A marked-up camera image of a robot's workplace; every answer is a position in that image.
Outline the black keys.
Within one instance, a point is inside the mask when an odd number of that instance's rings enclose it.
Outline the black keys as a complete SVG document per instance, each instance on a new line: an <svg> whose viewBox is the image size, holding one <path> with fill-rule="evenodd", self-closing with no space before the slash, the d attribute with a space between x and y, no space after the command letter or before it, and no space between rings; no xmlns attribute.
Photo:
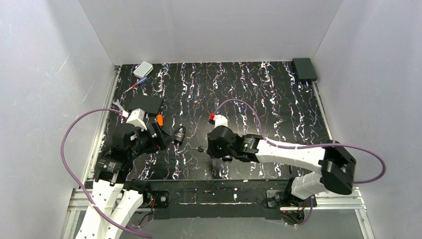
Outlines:
<svg viewBox="0 0 422 239"><path fill-rule="evenodd" d="M202 147L202 146L199 146L199 147L193 147L193 148L191 148L191 150L195 150L195 151L197 151L197 152L206 152L206 150L207 150L207 148L204 148L204 147Z"/></svg>

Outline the orange black padlock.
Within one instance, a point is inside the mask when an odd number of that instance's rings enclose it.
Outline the orange black padlock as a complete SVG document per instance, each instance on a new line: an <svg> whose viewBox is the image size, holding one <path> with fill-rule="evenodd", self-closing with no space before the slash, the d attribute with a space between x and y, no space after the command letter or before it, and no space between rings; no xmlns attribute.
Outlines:
<svg viewBox="0 0 422 239"><path fill-rule="evenodd" d="M222 161L224 161L224 162L231 162L232 161L232 157L231 156L225 156L225 157L222 157L221 158L222 159Z"/></svg>

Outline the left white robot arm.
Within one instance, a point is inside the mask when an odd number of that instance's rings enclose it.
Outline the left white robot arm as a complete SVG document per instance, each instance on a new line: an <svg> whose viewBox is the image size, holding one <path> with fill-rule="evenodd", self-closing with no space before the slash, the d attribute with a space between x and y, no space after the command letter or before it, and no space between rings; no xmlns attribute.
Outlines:
<svg viewBox="0 0 422 239"><path fill-rule="evenodd" d="M150 183L127 182L137 157L165 150L174 140L159 123L154 122L152 128L150 131L138 123L125 123L115 129L108 151L97 160L89 193L92 200L77 232L78 239L117 239L138 208L147 207L149 215L154 214L156 197Z"/></svg>

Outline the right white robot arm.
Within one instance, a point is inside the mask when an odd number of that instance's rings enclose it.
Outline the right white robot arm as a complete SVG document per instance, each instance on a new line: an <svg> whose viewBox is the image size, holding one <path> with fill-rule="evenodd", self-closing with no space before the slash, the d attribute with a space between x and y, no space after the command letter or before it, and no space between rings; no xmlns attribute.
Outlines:
<svg viewBox="0 0 422 239"><path fill-rule="evenodd" d="M280 163L309 170L304 176L290 178L283 192L265 199L266 208L297 205L310 196L330 191L350 195L356 160L342 146L300 145L265 140L257 134L239 136L226 126L217 126L207 134L207 154L215 159L241 162Z"/></svg>

